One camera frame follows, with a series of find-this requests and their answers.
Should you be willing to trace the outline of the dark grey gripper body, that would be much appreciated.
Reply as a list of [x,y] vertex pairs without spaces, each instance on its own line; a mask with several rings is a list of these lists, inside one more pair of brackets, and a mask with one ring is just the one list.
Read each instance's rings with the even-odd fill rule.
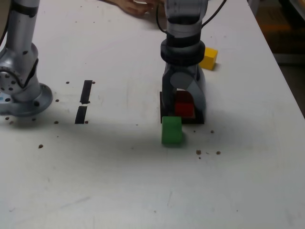
[[203,74],[202,69],[199,67],[199,65],[191,65],[191,66],[178,66],[167,63],[165,66],[164,73],[172,69],[174,72],[186,72],[189,74]]

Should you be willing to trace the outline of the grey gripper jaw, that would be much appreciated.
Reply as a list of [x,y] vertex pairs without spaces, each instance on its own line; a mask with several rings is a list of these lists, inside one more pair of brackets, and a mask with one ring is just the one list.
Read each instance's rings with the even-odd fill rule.
[[176,88],[171,84],[173,71],[167,71],[162,78],[162,104],[165,116],[174,116]]
[[170,79],[171,85],[176,89],[189,92],[193,98],[196,118],[204,120],[206,115],[205,76],[201,68],[195,74],[176,72]]

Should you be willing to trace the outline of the person's hand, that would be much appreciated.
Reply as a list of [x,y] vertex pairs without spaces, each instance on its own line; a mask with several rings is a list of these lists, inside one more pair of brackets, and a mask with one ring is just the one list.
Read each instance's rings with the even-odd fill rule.
[[163,0],[113,0],[112,3],[124,12],[137,17],[156,12],[157,9],[159,15],[165,15]]

